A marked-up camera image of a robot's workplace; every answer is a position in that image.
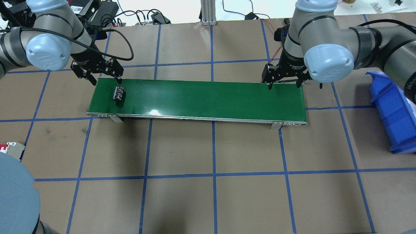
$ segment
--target metal post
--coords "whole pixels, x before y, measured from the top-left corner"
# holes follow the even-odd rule
[[[201,0],[202,25],[217,25],[215,0]]]

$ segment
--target metal bracket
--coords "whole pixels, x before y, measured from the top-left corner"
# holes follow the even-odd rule
[[[108,117],[110,117],[114,122],[122,123],[123,121],[118,117],[116,114],[108,114]]]
[[[217,25],[215,0],[201,0],[202,25]]]
[[[273,122],[270,129],[272,130],[279,130],[281,126],[283,125],[283,122]]]

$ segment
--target green rectangular panel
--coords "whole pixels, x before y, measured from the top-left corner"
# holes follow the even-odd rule
[[[100,78],[88,114],[236,122],[306,123],[302,88],[263,83],[123,79],[124,97],[112,97],[114,79]]]

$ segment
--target light blue joint cap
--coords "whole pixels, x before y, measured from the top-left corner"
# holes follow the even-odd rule
[[[53,10],[68,4],[67,0],[26,0],[33,13]]]
[[[296,8],[306,12],[324,13],[337,8],[338,0],[297,0]]]
[[[18,160],[0,152],[0,233],[32,233],[40,212],[35,180]]]
[[[26,57],[35,67],[43,70],[63,69],[71,55],[68,40],[49,33],[32,38],[26,46]]]
[[[311,78],[319,83],[331,83],[348,76],[354,69],[354,56],[337,44],[322,44],[310,48],[304,57]]]

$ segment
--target robotic arm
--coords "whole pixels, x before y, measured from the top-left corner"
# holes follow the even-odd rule
[[[66,0],[27,0],[27,5],[36,14],[33,29],[13,27],[10,32],[0,34],[0,78],[10,70],[30,65],[57,71],[72,57],[71,69],[78,78],[95,85],[97,80],[92,73],[104,73],[121,84],[123,67],[115,58],[106,61],[102,57]],[[78,44],[70,43],[62,35]]]
[[[263,83],[271,89],[274,82],[292,76],[297,76],[298,87],[309,79],[329,83],[353,69],[378,67],[415,103],[416,28],[396,20],[376,20],[342,30],[334,18],[336,7],[337,0],[297,1],[287,37],[282,38],[279,64],[266,64]],[[376,22],[399,26],[363,27]]]

